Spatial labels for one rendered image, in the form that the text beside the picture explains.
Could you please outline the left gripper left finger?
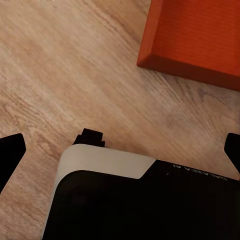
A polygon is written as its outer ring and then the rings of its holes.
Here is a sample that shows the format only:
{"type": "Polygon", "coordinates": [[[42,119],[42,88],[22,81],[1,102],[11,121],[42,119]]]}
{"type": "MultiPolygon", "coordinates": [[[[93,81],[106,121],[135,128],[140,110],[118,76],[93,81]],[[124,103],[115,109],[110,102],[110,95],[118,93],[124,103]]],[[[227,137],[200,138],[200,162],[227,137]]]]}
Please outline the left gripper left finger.
{"type": "Polygon", "coordinates": [[[0,138],[0,193],[26,152],[21,133],[0,138]]]}

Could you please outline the storage box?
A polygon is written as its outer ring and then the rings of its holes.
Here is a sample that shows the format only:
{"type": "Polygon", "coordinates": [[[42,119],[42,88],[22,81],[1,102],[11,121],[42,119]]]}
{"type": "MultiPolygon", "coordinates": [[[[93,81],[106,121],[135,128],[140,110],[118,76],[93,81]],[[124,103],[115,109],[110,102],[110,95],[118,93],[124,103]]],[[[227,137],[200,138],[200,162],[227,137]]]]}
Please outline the storage box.
{"type": "Polygon", "coordinates": [[[151,0],[136,65],[240,92],[240,0],[151,0]]]}

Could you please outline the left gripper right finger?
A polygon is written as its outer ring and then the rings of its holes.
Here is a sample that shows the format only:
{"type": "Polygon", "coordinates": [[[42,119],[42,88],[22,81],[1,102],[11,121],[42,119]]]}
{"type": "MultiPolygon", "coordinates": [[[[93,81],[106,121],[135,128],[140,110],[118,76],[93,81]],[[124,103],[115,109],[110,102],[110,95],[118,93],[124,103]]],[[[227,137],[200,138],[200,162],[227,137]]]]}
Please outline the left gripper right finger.
{"type": "Polygon", "coordinates": [[[224,151],[235,165],[240,173],[240,135],[235,133],[229,133],[227,135],[224,151]]]}

